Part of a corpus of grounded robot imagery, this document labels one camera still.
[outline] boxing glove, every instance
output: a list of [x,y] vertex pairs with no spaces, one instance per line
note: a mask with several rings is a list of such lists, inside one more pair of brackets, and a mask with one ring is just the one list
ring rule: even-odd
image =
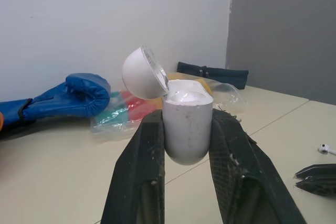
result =
[[96,74],[70,74],[65,82],[34,99],[0,102],[4,129],[55,115],[95,116],[109,104],[110,93],[108,82]]

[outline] wireless earbud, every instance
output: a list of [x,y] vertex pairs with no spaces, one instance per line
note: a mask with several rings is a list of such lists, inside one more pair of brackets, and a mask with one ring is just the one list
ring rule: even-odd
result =
[[327,144],[321,144],[319,148],[319,152],[325,155],[327,155],[328,153],[336,155],[336,151],[331,149]]

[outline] beige table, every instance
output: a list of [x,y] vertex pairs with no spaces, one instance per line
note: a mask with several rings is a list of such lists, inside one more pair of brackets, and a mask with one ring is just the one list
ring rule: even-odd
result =
[[[249,134],[307,102],[307,99],[251,87],[242,94],[248,104],[228,111],[242,119]],[[73,120],[1,142],[0,223],[92,224],[99,221],[115,162],[127,143],[128,140],[98,141],[89,132],[87,122]],[[202,190],[207,197],[214,196],[206,160],[194,166],[180,166],[166,156],[167,223],[193,223],[191,216],[209,222],[211,219],[207,216],[218,211],[217,202],[207,201],[198,194]],[[186,181],[192,179],[191,176],[196,180],[192,180],[193,187],[188,187]],[[178,209],[184,214],[180,218],[177,218]],[[213,223],[220,223],[219,218],[217,214]]]
[[[317,151],[322,143],[336,148],[335,135],[336,106],[313,101],[251,135],[271,158],[307,223],[336,222],[336,200],[300,190],[294,186],[299,180],[293,178],[307,166],[336,163],[336,156]],[[221,223],[209,161],[172,181],[165,189],[167,224]]]

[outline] plastic bag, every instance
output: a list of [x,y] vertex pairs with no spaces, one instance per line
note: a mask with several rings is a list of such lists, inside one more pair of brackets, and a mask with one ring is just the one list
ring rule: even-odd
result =
[[[232,85],[218,81],[191,76],[183,73],[168,74],[169,80],[195,80],[214,98],[214,108],[230,110],[242,107],[246,101]],[[106,109],[91,118],[91,131],[109,140],[131,138],[140,125],[141,120],[149,113],[162,109],[162,98],[142,100],[127,90],[111,93]]]

